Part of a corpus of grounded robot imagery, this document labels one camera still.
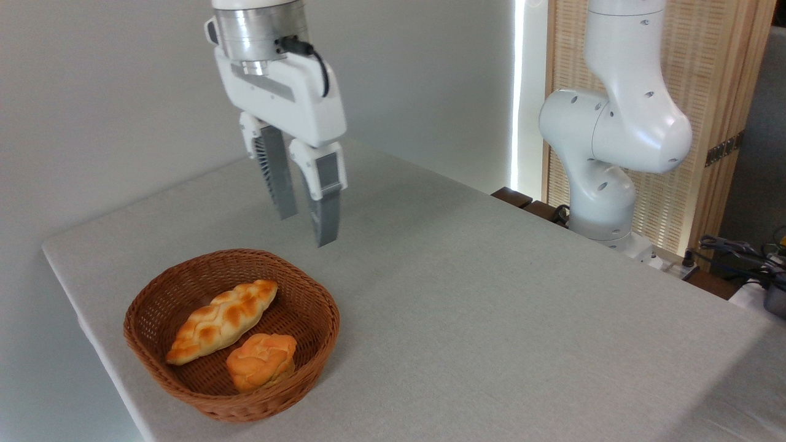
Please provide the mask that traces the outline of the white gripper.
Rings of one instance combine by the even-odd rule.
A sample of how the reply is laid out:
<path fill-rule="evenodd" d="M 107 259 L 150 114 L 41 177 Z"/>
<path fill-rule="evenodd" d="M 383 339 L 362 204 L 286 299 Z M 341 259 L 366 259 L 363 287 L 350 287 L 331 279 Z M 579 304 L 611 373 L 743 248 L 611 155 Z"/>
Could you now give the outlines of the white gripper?
<path fill-rule="evenodd" d="M 259 164 L 280 218 L 298 213 L 284 132 L 298 138 L 289 152 L 309 195 L 317 246 L 336 241 L 348 180 L 343 149 L 335 141 L 346 133 L 346 117 L 330 64 L 290 54 L 269 62 L 266 75 L 254 76 L 221 48 L 214 49 L 214 59 L 230 102 L 245 111 L 239 115 L 245 148 Z"/>

